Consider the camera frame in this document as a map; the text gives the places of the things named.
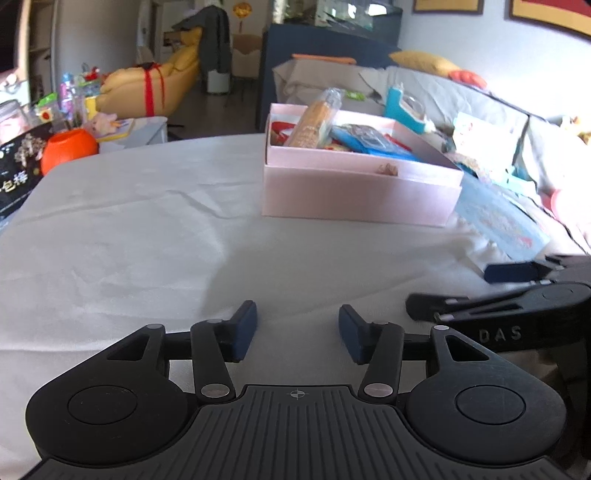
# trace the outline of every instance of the pink box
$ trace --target pink box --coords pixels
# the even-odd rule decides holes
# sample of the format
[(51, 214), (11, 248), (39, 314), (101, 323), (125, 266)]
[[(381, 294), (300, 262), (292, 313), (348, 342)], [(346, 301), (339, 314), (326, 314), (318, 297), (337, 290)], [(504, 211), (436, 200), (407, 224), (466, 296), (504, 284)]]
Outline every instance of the pink box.
[[(423, 162), (331, 150), (274, 147), (269, 125), (295, 123), (305, 106), (274, 103), (267, 120), (262, 214), (444, 226), (456, 206), (463, 172), (405, 126), (380, 116), (339, 111), (336, 125), (370, 125), (389, 133)], [(398, 167), (398, 176), (376, 173)]]

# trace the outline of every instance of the paper card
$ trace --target paper card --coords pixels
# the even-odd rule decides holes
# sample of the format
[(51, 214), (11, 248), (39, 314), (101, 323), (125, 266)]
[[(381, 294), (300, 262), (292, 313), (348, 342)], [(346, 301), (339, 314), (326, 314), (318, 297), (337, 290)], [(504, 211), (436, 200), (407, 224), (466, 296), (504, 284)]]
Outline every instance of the paper card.
[(500, 179), (511, 168), (518, 140), (515, 134), (466, 113), (458, 114), (454, 126), (456, 151), (473, 158), (479, 170)]

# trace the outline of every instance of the ridged grip surface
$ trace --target ridged grip surface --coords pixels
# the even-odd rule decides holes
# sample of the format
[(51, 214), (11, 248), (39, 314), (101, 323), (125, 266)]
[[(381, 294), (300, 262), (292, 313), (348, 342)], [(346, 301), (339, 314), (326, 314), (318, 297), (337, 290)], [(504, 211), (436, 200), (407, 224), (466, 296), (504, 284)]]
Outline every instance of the ridged grip surface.
[(234, 402), (203, 407), (182, 438), (149, 459), (103, 469), (47, 459), (25, 478), (568, 480), (570, 477), (547, 459), (510, 468), (481, 468), (452, 461), (417, 440), (394, 408), (361, 402), (348, 387), (250, 385)]

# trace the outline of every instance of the floor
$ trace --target floor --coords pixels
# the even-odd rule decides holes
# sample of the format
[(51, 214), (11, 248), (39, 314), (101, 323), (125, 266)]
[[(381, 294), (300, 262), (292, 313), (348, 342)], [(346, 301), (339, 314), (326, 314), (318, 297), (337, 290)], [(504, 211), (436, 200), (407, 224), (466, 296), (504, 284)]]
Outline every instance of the floor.
[[(190, 90), (177, 111), (168, 120), (170, 132), (184, 140), (256, 133), (255, 129), (256, 85), (244, 90), (238, 86), (230, 95), (207, 95), (200, 85)], [(184, 125), (184, 128), (171, 127)]]

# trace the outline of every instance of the bread stick package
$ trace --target bread stick package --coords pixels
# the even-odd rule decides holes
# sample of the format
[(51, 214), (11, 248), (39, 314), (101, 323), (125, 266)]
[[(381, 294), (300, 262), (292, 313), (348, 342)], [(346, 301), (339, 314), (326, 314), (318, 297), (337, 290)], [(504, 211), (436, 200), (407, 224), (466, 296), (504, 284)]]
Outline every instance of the bread stick package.
[(326, 140), (342, 102), (342, 90), (329, 88), (322, 92), (301, 116), (285, 146), (318, 148)]

